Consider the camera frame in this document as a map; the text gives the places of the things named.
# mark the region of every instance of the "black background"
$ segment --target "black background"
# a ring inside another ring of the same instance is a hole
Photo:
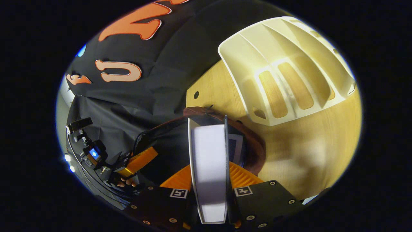
[[[3,77],[3,85],[5,101],[12,108],[4,109],[3,125],[9,129],[3,141],[10,151],[3,156],[15,159],[4,164],[7,181],[2,190],[11,197],[3,200],[10,231],[144,231],[64,171],[67,165],[61,161],[54,117],[62,73],[78,50],[110,22],[144,2],[148,1],[16,2],[5,8],[3,37],[12,43],[5,44],[3,68],[11,73]],[[410,74],[404,72],[409,66],[401,62],[411,48],[408,6],[352,0],[274,4],[336,43],[357,77],[364,107],[362,139],[345,175],[325,197],[279,227],[407,229],[410,174],[399,173],[411,171],[410,159],[403,156],[410,132],[401,119],[408,108],[401,88],[412,87]]]

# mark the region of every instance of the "light wood surface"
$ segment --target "light wood surface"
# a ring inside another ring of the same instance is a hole
[[[292,89],[293,95],[296,97],[297,104],[301,109],[309,109],[313,106],[313,99],[308,88],[302,79],[297,74],[296,70],[289,63],[281,63],[278,65],[279,71],[282,73],[285,80]]]
[[[271,127],[253,123],[221,60],[187,90],[187,107],[212,104],[215,111],[241,120],[265,140],[267,158],[258,177],[279,181],[298,199],[314,196],[339,179],[361,132],[357,89],[343,102],[303,118]]]
[[[286,116],[286,114],[288,114],[288,108],[286,107],[285,100],[283,99],[282,93],[274,81],[272,74],[269,71],[264,71],[259,74],[259,79],[262,82],[263,89],[269,100],[273,117],[281,118]]]
[[[335,97],[333,89],[329,86],[319,68],[316,67],[308,56],[296,56],[292,57],[291,60],[302,72],[303,76],[306,77],[322,106],[324,106],[328,100]]]

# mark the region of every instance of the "cream 3d printed part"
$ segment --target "cream 3d printed part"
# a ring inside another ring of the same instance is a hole
[[[218,52],[249,118],[273,126],[344,101],[355,79],[337,50],[294,17],[255,23],[223,41]]]

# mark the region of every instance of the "fisheye lens view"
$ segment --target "fisheye lens view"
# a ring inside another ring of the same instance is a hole
[[[273,3],[150,2],[73,54],[56,77],[59,156],[142,228],[271,231],[356,155],[356,70]]]

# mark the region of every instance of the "white plastic object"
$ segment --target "white plastic object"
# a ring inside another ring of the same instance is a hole
[[[267,126],[344,101],[356,83],[337,50],[294,17],[267,19],[218,48],[249,118]]]
[[[227,215],[229,158],[225,124],[200,126],[187,119],[190,172],[202,224],[223,224]]]
[[[319,194],[316,194],[315,196],[311,196],[309,198],[306,198],[305,200],[303,200],[302,205],[306,205],[307,203],[309,203],[309,201],[313,200],[313,198],[317,197]]]

